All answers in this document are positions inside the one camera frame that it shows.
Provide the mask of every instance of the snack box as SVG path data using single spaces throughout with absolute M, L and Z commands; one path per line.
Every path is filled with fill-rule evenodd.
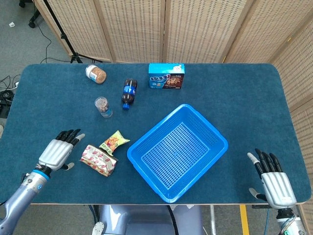
M 180 89 L 185 75 L 184 64 L 149 64 L 149 87 Z

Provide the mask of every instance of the blue felt tablecloth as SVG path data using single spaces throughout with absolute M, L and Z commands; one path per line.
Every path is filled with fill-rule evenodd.
M 148 64 L 100 64 L 107 80 L 98 85 L 85 75 L 86 64 L 31 65 L 22 73 L 0 141 L 0 201 L 19 186 L 51 139 L 61 130 L 81 128 L 70 171 L 58 171 L 36 203 L 162 204 L 161 198 L 127 159 L 127 149 L 168 113 L 188 103 L 228 140 L 228 151 L 177 203 L 257 203 L 249 191 L 263 191 L 246 156 L 258 147 L 275 153 L 288 174 L 298 202 L 311 196 L 310 182 L 289 115 L 282 84 L 269 64 L 186 64 L 181 90 L 148 87 Z M 126 78 L 138 81 L 134 104 L 122 110 Z M 94 100 L 105 96 L 113 109 L 103 118 Z M 100 145 L 116 130 L 131 139 L 118 147 L 110 177 L 79 161 L 87 144 Z

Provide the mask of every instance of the basket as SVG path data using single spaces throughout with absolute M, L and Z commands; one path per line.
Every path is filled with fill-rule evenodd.
M 176 202 L 227 150 L 227 140 L 198 111 L 181 104 L 127 151 L 150 187 Z

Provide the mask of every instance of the bottle cap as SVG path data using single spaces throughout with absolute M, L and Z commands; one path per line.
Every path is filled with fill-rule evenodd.
M 129 110 L 129 104 L 123 104 L 123 109 L 124 110 Z

